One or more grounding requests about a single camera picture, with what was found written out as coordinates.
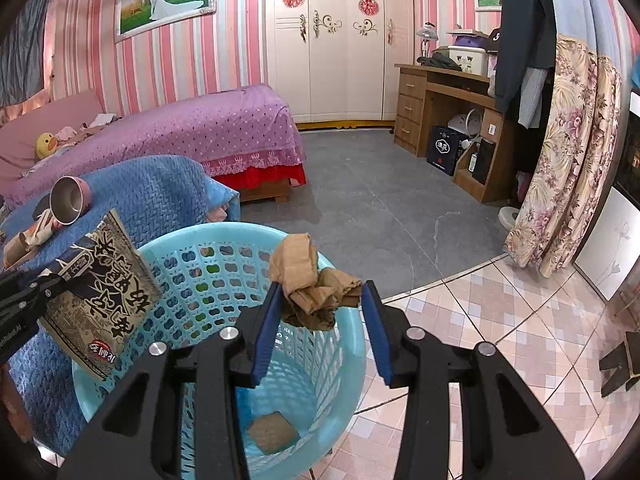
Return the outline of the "pink headboard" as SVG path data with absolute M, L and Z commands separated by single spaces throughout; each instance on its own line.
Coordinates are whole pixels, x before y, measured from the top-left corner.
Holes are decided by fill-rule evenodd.
M 0 129 L 1 184 L 18 180 L 34 166 L 36 141 L 41 133 L 57 133 L 63 127 L 77 129 L 103 113 L 104 107 L 94 90 L 53 101 L 11 120 Z

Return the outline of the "beige cloth rag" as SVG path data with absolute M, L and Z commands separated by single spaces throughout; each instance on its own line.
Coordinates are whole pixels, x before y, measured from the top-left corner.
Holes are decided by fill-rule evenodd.
M 2 252 L 3 267 L 11 270 L 34 258 L 39 247 L 46 244 L 60 226 L 52 210 L 45 209 L 29 229 L 17 233 L 6 243 Z

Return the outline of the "floral curtain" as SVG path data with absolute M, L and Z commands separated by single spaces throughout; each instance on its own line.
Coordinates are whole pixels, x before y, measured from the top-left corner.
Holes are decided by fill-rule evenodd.
M 550 115 L 537 167 L 506 251 L 548 278 L 567 266 L 584 238 L 611 168 L 622 77 L 612 58 L 560 35 Z

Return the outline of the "white storage box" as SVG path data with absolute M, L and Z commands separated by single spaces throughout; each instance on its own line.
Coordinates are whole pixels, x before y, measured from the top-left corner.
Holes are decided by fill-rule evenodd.
M 476 47 L 448 46 L 447 54 L 452 62 L 460 66 L 462 72 L 487 76 L 488 53 Z

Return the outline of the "wedding photo picture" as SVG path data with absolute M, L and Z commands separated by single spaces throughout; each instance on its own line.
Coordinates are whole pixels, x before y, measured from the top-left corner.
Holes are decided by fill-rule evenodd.
M 116 0 L 115 41 L 216 11 L 216 0 Z

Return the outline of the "grey window curtain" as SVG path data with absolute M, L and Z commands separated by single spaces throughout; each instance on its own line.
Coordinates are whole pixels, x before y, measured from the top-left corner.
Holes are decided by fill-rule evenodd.
M 1 106 L 23 103 L 44 88 L 44 30 L 49 0 L 26 0 L 1 41 Z

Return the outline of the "pink steel-lined mug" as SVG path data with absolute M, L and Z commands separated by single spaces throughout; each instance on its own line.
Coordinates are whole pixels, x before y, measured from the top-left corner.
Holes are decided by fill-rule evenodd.
M 51 188 L 50 209 L 61 226 L 70 226 L 90 208 L 92 192 L 80 177 L 60 177 Z

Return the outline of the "desk lamp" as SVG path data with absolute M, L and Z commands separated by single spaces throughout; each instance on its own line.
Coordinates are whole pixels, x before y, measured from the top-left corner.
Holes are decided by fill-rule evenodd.
M 428 58 L 431 55 L 431 46 L 439 40 L 436 26 L 431 22 L 424 22 L 416 30 L 416 36 L 421 41 L 420 58 Z

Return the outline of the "yellow duck plush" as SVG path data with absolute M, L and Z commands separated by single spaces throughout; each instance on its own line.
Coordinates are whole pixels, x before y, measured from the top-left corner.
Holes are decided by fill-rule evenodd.
M 58 150 L 58 139 L 53 133 L 44 132 L 38 136 L 35 153 L 38 160 L 46 159 Z

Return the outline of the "light blue plastic basket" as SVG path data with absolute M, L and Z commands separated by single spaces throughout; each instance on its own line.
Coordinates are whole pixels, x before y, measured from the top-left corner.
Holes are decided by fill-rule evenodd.
M 131 335 L 111 375 L 95 380 L 72 366 L 76 398 L 85 419 L 98 410 L 116 382 L 154 341 L 168 347 L 198 344 L 235 323 L 240 312 L 265 300 L 269 258 L 284 232 L 245 222 L 191 226 L 140 249 L 162 298 Z M 265 454 L 243 438 L 254 479 L 296 479 L 336 445 L 356 410 L 366 371 L 366 344 L 358 311 L 341 308 L 329 332 L 279 326 L 267 374 L 242 393 L 246 422 L 280 412 L 297 441 Z

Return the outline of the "black printed snack bag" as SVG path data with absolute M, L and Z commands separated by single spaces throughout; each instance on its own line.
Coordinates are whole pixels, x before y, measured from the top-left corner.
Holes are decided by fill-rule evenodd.
M 63 279 L 41 324 L 96 380 L 110 376 L 131 335 L 162 293 L 116 210 L 42 271 Z

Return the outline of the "brown paper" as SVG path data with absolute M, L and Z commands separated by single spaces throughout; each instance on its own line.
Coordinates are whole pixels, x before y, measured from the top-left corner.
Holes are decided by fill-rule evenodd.
M 361 281 L 332 266 L 320 268 L 309 234 L 290 234 L 282 240 L 270 256 L 269 278 L 282 286 L 282 321 L 311 332 L 333 330 L 338 309 L 360 304 Z

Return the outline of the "purple dotted bed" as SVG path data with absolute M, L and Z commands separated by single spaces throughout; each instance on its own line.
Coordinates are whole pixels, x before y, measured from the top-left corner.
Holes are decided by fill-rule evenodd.
M 266 84 L 255 84 L 119 118 L 1 185 L 1 196 L 17 207 L 64 174 L 80 176 L 151 155 L 193 159 L 209 177 L 239 191 L 265 182 L 306 182 L 303 141 L 288 104 Z

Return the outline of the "brown cardboard roll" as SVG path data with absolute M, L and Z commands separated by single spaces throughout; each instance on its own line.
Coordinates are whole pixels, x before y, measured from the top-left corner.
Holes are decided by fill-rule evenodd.
M 279 411 L 255 418 L 246 433 L 265 455 L 280 453 L 299 440 L 299 432 Z

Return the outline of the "black hanging coat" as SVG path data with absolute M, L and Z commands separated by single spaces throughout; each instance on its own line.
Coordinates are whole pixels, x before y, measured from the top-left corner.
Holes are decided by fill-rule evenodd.
M 552 0 L 502 0 L 495 101 L 506 114 L 528 68 L 555 63 L 556 27 Z

